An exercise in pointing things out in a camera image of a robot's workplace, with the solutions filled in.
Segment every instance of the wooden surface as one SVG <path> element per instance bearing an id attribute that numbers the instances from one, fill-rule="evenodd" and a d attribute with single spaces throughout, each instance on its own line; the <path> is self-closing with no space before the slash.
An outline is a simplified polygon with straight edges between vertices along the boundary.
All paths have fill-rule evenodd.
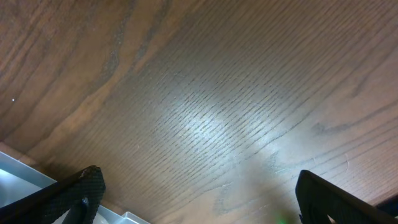
<path id="1" fill-rule="evenodd" d="M 396 0 L 1 1 L 0 141 L 56 179 L 100 166 L 153 223 L 296 220 L 301 169 L 380 202 L 397 25 Z"/>

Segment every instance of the brown wood surface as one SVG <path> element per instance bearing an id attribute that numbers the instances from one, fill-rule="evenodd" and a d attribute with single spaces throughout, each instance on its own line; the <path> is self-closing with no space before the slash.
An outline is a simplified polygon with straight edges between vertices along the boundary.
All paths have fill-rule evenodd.
<path id="1" fill-rule="evenodd" d="M 153 223 L 296 220 L 301 169 L 380 202 L 397 29 L 396 0 L 0 1 L 0 141 L 56 179 L 100 166 Z"/>

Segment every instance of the wood grain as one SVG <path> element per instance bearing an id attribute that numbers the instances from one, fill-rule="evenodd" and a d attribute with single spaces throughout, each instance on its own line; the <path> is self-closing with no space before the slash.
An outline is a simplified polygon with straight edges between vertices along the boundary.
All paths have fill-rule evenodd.
<path id="1" fill-rule="evenodd" d="M 100 166 L 119 213 L 297 221 L 301 169 L 398 192 L 396 1 L 0 5 L 0 141 L 55 179 Z"/>

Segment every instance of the black object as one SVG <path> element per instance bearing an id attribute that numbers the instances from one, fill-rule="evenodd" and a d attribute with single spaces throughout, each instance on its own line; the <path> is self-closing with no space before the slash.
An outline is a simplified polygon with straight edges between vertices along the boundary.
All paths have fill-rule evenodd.
<path id="1" fill-rule="evenodd" d="M 373 207 L 307 170 L 302 170 L 296 197 L 303 224 L 398 223 L 398 197 Z"/>
<path id="2" fill-rule="evenodd" d="M 0 208 L 0 223 L 50 224 L 69 210 L 64 224 L 91 224 L 104 193 L 101 169 L 89 166 L 61 182 Z"/>

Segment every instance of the wooden table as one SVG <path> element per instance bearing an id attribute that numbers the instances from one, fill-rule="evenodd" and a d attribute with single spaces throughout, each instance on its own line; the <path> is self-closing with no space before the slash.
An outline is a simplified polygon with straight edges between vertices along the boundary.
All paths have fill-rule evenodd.
<path id="1" fill-rule="evenodd" d="M 0 141 L 153 223 L 297 220 L 312 170 L 398 193 L 396 0 L 5 0 Z"/>

